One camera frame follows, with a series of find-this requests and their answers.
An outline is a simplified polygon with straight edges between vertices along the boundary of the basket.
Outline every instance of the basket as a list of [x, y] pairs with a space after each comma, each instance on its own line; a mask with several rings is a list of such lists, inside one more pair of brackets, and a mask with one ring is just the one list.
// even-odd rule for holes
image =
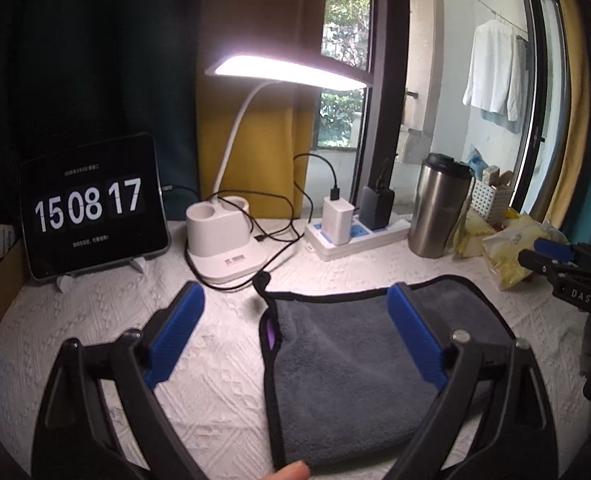
[[471, 207], [489, 224], [501, 224], [511, 203], [513, 189], [495, 189], [482, 180], [476, 180], [473, 187]]

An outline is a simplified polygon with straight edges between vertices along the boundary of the screw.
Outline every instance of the screw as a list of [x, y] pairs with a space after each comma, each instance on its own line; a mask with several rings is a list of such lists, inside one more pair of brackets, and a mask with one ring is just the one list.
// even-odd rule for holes
[[515, 347], [520, 349], [520, 350], [528, 350], [531, 348], [531, 345], [529, 344], [529, 342], [522, 338], [522, 337], [518, 337], [515, 340]]
[[471, 340], [471, 334], [462, 328], [458, 328], [451, 334], [451, 339], [456, 343], [467, 344]]

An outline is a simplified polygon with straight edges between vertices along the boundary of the table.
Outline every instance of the table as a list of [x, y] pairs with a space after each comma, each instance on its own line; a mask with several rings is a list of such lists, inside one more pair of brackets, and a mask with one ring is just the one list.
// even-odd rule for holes
[[[266, 230], [284, 225], [267, 220]], [[298, 229], [303, 221], [296, 222]], [[0, 440], [29, 470], [34, 424], [42, 392], [61, 343], [77, 337], [84, 344], [115, 339], [141, 327], [167, 307], [192, 279], [184, 261], [184, 222], [170, 222], [170, 250], [147, 265], [79, 276], [66, 294], [54, 284], [28, 283], [0, 325]], [[282, 245], [263, 242], [269, 253]], [[322, 295], [422, 282], [441, 274], [472, 280], [505, 317], [516, 335], [533, 347], [555, 414], [560, 464], [566, 467], [591, 428], [591, 405], [581, 392], [578, 354], [585, 314], [551, 296], [540, 279], [500, 292], [482, 258], [429, 260], [397, 242], [346, 258], [321, 262], [300, 241], [270, 267], [269, 290]], [[206, 291], [207, 304], [172, 378], [156, 395], [178, 435], [211, 479], [255, 479], [271, 471], [264, 412], [264, 366], [258, 322], [264, 302], [253, 288], [235, 293]], [[127, 458], [143, 464], [112, 383], [105, 385], [111, 419]], [[463, 431], [452, 457], [462, 458], [473, 428]], [[381, 479], [389, 464], [345, 473], [338, 478]]]

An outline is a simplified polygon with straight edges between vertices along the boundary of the purple fabric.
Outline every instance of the purple fabric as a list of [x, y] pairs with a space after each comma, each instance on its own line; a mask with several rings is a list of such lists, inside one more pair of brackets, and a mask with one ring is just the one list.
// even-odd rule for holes
[[267, 338], [269, 339], [269, 350], [272, 350], [276, 343], [276, 332], [273, 330], [271, 319], [267, 320]]

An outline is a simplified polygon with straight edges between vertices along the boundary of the human hand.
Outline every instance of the human hand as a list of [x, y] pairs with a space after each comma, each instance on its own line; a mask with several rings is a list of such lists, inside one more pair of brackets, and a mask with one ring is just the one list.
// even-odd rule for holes
[[309, 467], [302, 461], [294, 462], [282, 468], [273, 475], [268, 475], [261, 480], [308, 480], [311, 476]]

